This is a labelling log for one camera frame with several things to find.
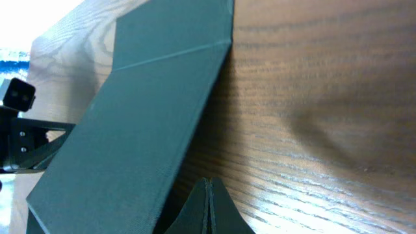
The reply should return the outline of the black gift box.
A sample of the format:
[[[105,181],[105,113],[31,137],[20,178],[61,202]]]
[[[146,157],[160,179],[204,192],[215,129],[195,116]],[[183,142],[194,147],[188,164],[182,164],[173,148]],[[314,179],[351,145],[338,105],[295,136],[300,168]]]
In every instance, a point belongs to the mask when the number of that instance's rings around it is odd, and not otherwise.
[[[27,197],[46,233],[151,233],[231,46],[232,0],[118,18],[112,71]]]

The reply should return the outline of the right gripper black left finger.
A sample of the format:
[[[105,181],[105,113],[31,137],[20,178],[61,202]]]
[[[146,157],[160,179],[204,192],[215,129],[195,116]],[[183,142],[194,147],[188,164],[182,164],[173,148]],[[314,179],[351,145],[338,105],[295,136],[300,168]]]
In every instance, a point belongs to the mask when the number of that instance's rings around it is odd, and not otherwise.
[[[209,181],[200,179],[165,234],[207,234],[209,215]]]

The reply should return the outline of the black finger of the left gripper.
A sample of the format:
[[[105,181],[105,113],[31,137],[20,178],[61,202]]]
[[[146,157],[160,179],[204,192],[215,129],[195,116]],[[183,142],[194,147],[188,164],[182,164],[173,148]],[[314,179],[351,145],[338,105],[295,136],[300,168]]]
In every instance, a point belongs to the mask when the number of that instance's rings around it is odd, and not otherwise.
[[[75,124],[25,118],[10,121],[9,171],[45,170]]]

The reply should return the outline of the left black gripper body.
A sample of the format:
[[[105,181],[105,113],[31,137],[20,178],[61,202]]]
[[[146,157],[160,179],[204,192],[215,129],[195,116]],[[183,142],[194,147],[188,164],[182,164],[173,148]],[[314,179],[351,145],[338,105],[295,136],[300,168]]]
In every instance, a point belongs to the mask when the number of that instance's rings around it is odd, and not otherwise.
[[[17,172],[13,168],[12,143],[14,126],[18,120],[18,111],[1,106],[1,172]]]

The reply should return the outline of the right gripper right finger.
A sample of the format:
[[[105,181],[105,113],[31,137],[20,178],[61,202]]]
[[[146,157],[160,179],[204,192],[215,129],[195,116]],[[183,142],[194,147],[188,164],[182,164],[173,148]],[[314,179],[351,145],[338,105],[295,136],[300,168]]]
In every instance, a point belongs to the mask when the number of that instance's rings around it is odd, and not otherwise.
[[[212,234],[254,234],[243,219],[222,180],[209,183],[209,230]]]

